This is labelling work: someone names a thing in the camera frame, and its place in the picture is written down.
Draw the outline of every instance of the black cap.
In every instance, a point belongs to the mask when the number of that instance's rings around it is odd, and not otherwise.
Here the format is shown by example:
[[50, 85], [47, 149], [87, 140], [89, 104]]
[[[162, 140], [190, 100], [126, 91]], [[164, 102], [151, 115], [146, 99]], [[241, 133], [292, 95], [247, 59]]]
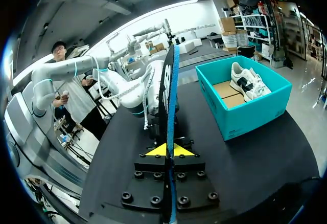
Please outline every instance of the black cap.
[[67, 45], [63, 41], [58, 41], [55, 44], [53, 44], [53, 47], [51, 49], [51, 53], [53, 53], [54, 49], [58, 46], [63, 46], [65, 49], [67, 49]]

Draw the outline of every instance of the floor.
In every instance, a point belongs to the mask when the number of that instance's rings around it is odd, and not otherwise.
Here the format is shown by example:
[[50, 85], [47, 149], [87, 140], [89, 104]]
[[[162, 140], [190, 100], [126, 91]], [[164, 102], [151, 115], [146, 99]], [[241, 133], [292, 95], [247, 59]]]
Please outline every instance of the floor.
[[[322, 101], [317, 103], [322, 84], [322, 64], [321, 62], [318, 62], [310, 57], [308, 58], [307, 62], [296, 57], [295, 55], [290, 55], [290, 58], [293, 61], [293, 70], [287, 67], [272, 69], [293, 84], [287, 111], [307, 137], [315, 154], [319, 173], [322, 176], [327, 167], [327, 141], [325, 138], [325, 130], [327, 128], [327, 111], [323, 110]], [[261, 63], [267, 67], [270, 67], [269, 62], [265, 60], [262, 60]], [[109, 101], [102, 101], [102, 104], [110, 113], [115, 112], [114, 107]], [[79, 136], [81, 140], [75, 143], [74, 149], [91, 161], [99, 142], [87, 130], [81, 132]], [[71, 152], [69, 152], [69, 154], [76, 158], [76, 156]], [[77, 161], [85, 165], [85, 163], [79, 159], [77, 159]], [[78, 206], [79, 203], [77, 200], [69, 197], [67, 194], [58, 189], [54, 188], [53, 191], [71, 209], [78, 212], [76, 205]], [[58, 220], [57, 223], [66, 222], [65, 220], [61, 219]]]
[[[290, 58], [293, 70], [288, 67], [272, 69], [293, 84], [286, 110], [307, 137], [315, 154], [319, 173], [323, 176], [327, 167], [327, 111], [323, 109], [322, 101], [317, 103], [322, 85], [322, 63], [310, 56], [306, 62], [292, 54]], [[270, 67], [265, 60], [261, 63]]]

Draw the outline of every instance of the shoe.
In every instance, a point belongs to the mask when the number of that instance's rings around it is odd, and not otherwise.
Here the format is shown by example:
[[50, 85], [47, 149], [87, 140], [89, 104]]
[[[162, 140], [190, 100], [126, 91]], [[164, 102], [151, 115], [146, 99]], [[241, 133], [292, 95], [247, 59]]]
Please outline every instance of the shoe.
[[252, 68], [250, 70], [244, 69], [237, 62], [231, 65], [231, 81], [229, 85], [243, 94], [245, 102], [271, 93], [261, 77]]

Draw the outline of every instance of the hand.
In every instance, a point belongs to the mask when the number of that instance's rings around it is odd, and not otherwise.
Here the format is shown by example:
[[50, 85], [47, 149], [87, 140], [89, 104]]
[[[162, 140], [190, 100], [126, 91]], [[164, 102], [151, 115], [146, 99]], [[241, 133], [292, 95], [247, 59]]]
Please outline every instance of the hand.
[[90, 86], [93, 82], [93, 77], [86, 78], [86, 86]]
[[60, 101], [61, 101], [61, 103], [63, 104], [63, 105], [66, 105], [67, 104], [67, 102], [68, 102], [68, 95], [62, 95], [62, 96], [60, 96]]

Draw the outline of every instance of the teal shoe box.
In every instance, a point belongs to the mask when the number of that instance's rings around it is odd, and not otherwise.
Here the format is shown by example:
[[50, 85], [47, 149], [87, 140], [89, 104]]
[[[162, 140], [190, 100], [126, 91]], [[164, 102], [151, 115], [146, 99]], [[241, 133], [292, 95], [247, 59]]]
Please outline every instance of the teal shoe box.
[[[238, 62], [245, 69], [253, 68], [271, 93], [227, 108], [213, 85], [231, 80], [231, 65]], [[275, 71], [249, 58], [237, 56], [196, 67], [201, 91], [216, 119], [225, 141], [254, 130], [282, 115], [290, 98], [292, 84]]]

